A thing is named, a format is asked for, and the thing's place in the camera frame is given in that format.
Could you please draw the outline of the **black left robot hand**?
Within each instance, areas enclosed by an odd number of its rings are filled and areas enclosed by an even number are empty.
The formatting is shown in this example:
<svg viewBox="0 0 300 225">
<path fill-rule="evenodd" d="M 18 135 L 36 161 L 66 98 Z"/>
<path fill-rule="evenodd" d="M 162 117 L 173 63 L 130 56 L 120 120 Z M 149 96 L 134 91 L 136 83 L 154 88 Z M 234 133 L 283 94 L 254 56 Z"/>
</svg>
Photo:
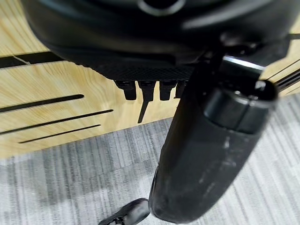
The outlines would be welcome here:
<svg viewBox="0 0 300 225">
<path fill-rule="evenodd" d="M 142 90 L 142 122 L 155 84 L 180 99 L 149 198 L 102 224 L 149 214 L 187 224 L 222 197 L 261 138 L 278 88 L 260 79 L 287 56 L 297 0 L 23 0 L 34 35 L 54 54 Z"/>
</svg>

